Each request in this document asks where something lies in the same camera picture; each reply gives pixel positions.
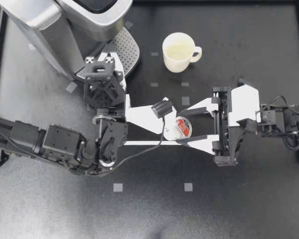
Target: cable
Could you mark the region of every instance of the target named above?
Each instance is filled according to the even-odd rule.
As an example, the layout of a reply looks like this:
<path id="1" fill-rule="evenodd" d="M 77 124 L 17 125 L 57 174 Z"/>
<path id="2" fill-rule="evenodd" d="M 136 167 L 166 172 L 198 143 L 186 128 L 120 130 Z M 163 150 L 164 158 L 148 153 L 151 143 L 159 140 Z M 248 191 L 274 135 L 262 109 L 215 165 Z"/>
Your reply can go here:
<path id="1" fill-rule="evenodd" d="M 293 108 L 291 108 L 291 107 L 288 105 L 286 98 L 285 98 L 284 96 L 281 96 L 281 95 L 274 97 L 268 104 L 265 105 L 264 108 L 262 108 L 262 109 L 259 110 L 258 112 L 263 112 L 263 111 L 265 111 L 269 106 L 273 106 L 272 103 L 275 102 L 275 101 L 276 101 L 277 99 L 279 99 L 279 98 L 283 99 L 283 101 L 285 102 L 285 105 L 284 105 L 283 107 L 287 107 L 287 108 L 288 108 L 289 110 L 291 110 L 293 113 L 299 115 L 299 112 L 297 112 L 297 111 L 295 111 Z"/>
<path id="2" fill-rule="evenodd" d="M 35 153 L 31 153 L 31 152 L 28 152 L 28 151 L 26 151 L 26 150 L 20 148 L 19 146 L 16 145 L 16 143 L 15 143 L 12 139 L 10 139 L 8 136 L 6 136 L 5 134 L 3 134 L 2 132 L 0 132 L 0 136 L 1 136 L 2 138 L 4 138 L 9 144 L 11 144 L 11 146 L 12 146 L 13 148 L 15 148 L 16 150 L 18 150 L 18 151 L 20 151 L 20 152 L 22 152 L 22 153 L 24 153 L 24 154 L 26 154 L 26 155 L 30 155 L 30 156 L 35 157 L 35 158 L 37 158 L 37 159 L 40 159 L 40 160 L 42 160 L 42 161 L 44 161 L 44 162 L 46 162 L 46 163 L 50 163 L 50 164 L 52 163 L 53 165 L 58 165 L 58 166 L 62 166 L 62 167 L 63 167 L 63 165 L 60 164 L 60 163 L 58 163 L 58 162 L 55 162 L 55 161 L 53 161 L 53 160 L 50 160 L 50 159 L 41 157 L 41 156 L 39 156 L 39 155 L 36 155 Z"/>
<path id="3" fill-rule="evenodd" d="M 279 127 L 276 127 L 277 131 L 279 133 L 282 133 L 282 130 Z M 291 145 L 288 138 L 289 137 L 296 137 L 297 140 L 297 144 L 296 145 Z M 291 151 L 298 151 L 299 150 L 299 132 L 290 132 L 290 133 L 286 133 L 281 135 L 283 142 L 285 144 L 285 146 L 287 147 L 287 149 L 291 150 Z"/>
<path id="4" fill-rule="evenodd" d="M 95 175 L 90 174 L 90 176 L 98 176 L 98 177 L 106 176 L 106 175 L 112 173 L 113 171 L 115 171 L 118 167 L 120 167 L 122 164 L 126 163 L 128 160 L 130 160 L 132 158 L 135 158 L 135 157 L 138 157 L 138 156 L 140 156 L 140 155 L 142 155 L 144 153 L 150 152 L 150 151 L 152 151 L 154 149 L 157 149 L 161 145 L 161 143 L 163 142 L 163 140 L 164 140 L 165 118 L 163 117 L 162 119 L 163 119 L 163 129 L 162 129 L 162 132 L 161 132 L 161 135 L 160 135 L 159 143 L 157 145 L 155 145 L 154 147 L 145 149 L 145 150 L 143 150 L 141 152 L 138 152 L 136 154 L 133 154 L 131 156 L 126 157 L 121 162 L 119 162 L 118 165 L 115 168 L 113 168 L 111 171 L 107 171 L 107 172 L 103 172 L 103 173 L 98 173 L 98 174 L 95 174 Z"/>

